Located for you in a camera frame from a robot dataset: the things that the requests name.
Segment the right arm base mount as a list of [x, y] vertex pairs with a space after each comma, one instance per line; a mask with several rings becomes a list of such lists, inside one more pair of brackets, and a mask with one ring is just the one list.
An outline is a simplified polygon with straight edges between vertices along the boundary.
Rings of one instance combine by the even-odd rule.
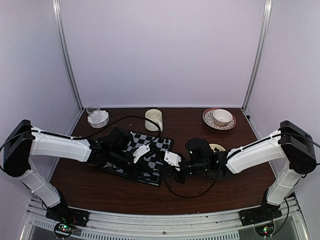
[[242, 226], [253, 226], [259, 237], [270, 237], [276, 231], [275, 219], [282, 216], [279, 209], [269, 209], [262, 206], [241, 210], [239, 217]]

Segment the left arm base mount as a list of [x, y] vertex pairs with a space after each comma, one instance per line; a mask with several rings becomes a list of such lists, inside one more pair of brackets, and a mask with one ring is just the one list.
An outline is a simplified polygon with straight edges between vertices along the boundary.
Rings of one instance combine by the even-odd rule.
[[66, 216], [58, 217], [51, 209], [46, 211], [45, 217], [55, 220], [57, 223], [53, 227], [53, 233], [60, 239], [66, 239], [75, 232], [79, 227], [86, 227], [90, 213], [86, 210], [70, 208]]

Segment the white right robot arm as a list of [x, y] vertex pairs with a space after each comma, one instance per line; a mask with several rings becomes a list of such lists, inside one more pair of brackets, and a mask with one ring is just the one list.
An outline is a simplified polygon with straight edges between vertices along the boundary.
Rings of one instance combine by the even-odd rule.
[[287, 159], [280, 176], [264, 193], [261, 206], [254, 210], [259, 220], [266, 221], [299, 180], [316, 169], [318, 146], [307, 132], [285, 120], [278, 130], [245, 146], [215, 153], [205, 139], [195, 137], [185, 144], [189, 159], [171, 151], [166, 151], [163, 159], [174, 168], [175, 180], [180, 183], [187, 174], [203, 175], [216, 182], [227, 173], [235, 175], [266, 162]]

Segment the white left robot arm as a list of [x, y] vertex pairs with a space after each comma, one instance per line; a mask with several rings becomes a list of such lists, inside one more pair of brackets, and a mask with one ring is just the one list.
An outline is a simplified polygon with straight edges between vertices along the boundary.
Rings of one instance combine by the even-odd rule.
[[105, 166], [111, 163], [120, 168], [136, 167], [138, 160], [150, 151], [148, 145], [140, 146], [133, 153], [127, 151], [130, 132], [114, 128], [107, 137], [92, 139], [73, 137], [43, 131], [33, 127], [29, 120], [22, 120], [1, 146], [3, 165], [1, 169], [9, 176], [19, 179], [61, 222], [72, 218], [72, 211], [62, 201], [62, 194], [40, 175], [30, 156], [50, 156], [76, 160], [81, 163]]

